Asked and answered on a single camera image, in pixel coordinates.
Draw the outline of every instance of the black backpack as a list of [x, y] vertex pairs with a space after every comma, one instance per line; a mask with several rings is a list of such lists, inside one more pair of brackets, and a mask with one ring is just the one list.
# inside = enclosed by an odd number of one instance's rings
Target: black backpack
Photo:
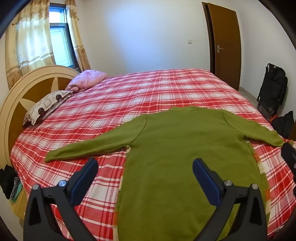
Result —
[[271, 122], [272, 127], [283, 138], [288, 139], [294, 126], [293, 111], [291, 110], [285, 116], [277, 117]]
[[262, 107], [270, 116], [277, 114], [279, 106], [283, 104], [288, 78], [285, 71], [273, 64], [268, 64], [263, 84], [258, 95], [258, 110], [262, 113]]

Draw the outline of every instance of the pink pillow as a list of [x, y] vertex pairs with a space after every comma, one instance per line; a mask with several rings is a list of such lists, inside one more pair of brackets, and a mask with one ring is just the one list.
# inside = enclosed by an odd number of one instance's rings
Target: pink pillow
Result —
[[86, 70], [76, 76], [65, 88], [66, 91], [81, 92], [87, 90], [102, 80], [106, 79], [108, 75], [104, 72], [96, 70]]

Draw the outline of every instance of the bed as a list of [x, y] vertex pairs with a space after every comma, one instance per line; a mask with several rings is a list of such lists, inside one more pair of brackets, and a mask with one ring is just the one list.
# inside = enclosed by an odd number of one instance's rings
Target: bed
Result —
[[[22, 127], [23, 117], [35, 102], [54, 90], [63, 90], [78, 75], [63, 66], [46, 66], [25, 75], [11, 89], [0, 113], [0, 166], [12, 165], [29, 193], [69, 179], [88, 160], [44, 163], [50, 150], [92, 139], [144, 113], [172, 107], [198, 106], [224, 109], [257, 121], [272, 130], [264, 117], [236, 90], [206, 70], [180, 69], [111, 77], [76, 93], [42, 123]], [[251, 141], [261, 159], [270, 186], [268, 235], [273, 236], [289, 219], [296, 204], [293, 175], [280, 148]], [[96, 156], [99, 172], [83, 202], [75, 209], [98, 240], [114, 240], [112, 219], [125, 163], [125, 151]], [[53, 211], [63, 234], [70, 237], [56, 207]]]

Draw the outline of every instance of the clothing pile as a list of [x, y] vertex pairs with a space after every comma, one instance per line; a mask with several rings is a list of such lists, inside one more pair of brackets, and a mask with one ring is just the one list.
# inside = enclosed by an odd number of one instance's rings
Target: clothing pile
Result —
[[5, 197], [15, 203], [22, 191], [22, 183], [11, 166], [6, 165], [4, 170], [0, 169], [0, 186]]
[[278, 117], [275, 115], [270, 120], [270, 123], [279, 135], [281, 135], [283, 138], [289, 139], [295, 123], [293, 111], [291, 110], [289, 113], [285, 114], [285, 116]]

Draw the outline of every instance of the door frame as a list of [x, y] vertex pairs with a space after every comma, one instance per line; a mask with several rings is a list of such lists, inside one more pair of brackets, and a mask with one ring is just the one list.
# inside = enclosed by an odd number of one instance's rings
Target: door frame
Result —
[[202, 6], [205, 12], [205, 19], [207, 22], [207, 32], [209, 34], [210, 72], [216, 75], [216, 45], [215, 45], [214, 30], [213, 30], [211, 15], [210, 15], [210, 9], [209, 9], [208, 3], [202, 2]]

